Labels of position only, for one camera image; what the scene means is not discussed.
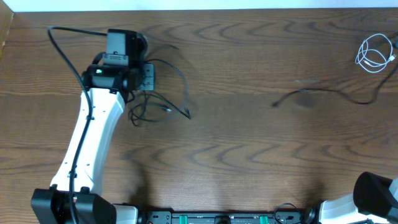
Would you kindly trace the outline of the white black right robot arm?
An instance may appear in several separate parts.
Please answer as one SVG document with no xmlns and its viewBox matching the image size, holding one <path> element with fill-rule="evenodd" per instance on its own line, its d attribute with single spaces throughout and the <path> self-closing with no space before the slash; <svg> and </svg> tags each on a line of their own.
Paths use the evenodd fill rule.
<svg viewBox="0 0 398 224">
<path fill-rule="evenodd" d="M 351 194 L 320 204 L 317 223 L 397 223 L 397 179 L 362 173 Z"/>
</svg>

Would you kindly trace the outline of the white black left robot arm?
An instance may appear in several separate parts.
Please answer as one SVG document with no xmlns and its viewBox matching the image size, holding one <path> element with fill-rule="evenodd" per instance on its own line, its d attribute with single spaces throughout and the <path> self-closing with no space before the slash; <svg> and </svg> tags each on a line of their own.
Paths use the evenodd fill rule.
<svg viewBox="0 0 398 224">
<path fill-rule="evenodd" d="M 129 95 L 153 90 L 154 65 L 145 61 L 140 32 L 109 29 L 106 50 L 77 73 L 81 104 L 72 138 L 48 189 L 35 189 L 31 207 L 40 223 L 146 223 L 128 203 L 105 200 L 103 174 L 111 138 Z"/>
</svg>

